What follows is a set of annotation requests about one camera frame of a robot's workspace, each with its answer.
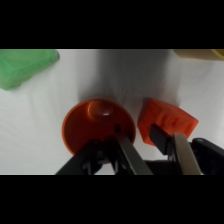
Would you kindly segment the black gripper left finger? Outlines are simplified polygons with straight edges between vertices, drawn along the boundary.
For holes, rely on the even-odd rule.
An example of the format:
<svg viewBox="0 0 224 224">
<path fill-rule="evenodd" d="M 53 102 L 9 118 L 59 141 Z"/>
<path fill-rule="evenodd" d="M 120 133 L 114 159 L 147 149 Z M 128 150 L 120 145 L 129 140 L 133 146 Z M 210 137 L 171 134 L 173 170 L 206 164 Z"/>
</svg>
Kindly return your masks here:
<svg viewBox="0 0 224 224">
<path fill-rule="evenodd" d="M 153 174 L 128 137 L 115 133 L 104 141 L 89 140 L 57 175 L 95 175 L 106 163 L 115 175 Z"/>
</svg>

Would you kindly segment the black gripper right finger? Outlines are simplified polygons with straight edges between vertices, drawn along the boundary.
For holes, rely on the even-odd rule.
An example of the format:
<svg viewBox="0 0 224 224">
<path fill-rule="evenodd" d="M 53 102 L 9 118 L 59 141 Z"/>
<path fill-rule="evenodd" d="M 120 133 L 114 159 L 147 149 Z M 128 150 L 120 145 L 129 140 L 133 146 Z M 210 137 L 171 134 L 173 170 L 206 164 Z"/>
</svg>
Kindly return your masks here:
<svg viewBox="0 0 224 224">
<path fill-rule="evenodd" d="M 169 135 L 158 125 L 149 137 L 166 160 L 149 162 L 156 175 L 224 175 L 224 149 L 203 138 L 189 142 L 184 134 Z"/>
</svg>

